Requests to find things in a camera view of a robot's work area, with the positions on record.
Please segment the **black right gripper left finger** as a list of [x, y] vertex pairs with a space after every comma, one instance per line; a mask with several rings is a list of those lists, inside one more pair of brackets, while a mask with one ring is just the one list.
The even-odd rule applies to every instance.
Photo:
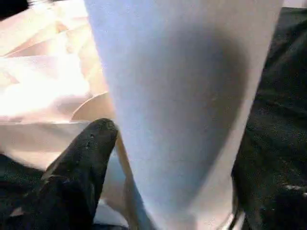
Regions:
[[1, 155], [1, 229], [91, 229], [117, 136], [112, 120], [95, 120], [45, 172]]

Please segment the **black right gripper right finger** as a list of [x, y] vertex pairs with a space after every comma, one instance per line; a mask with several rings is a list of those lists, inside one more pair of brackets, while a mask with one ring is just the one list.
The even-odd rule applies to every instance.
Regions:
[[249, 230], [305, 230], [307, 186], [240, 187], [240, 203]]

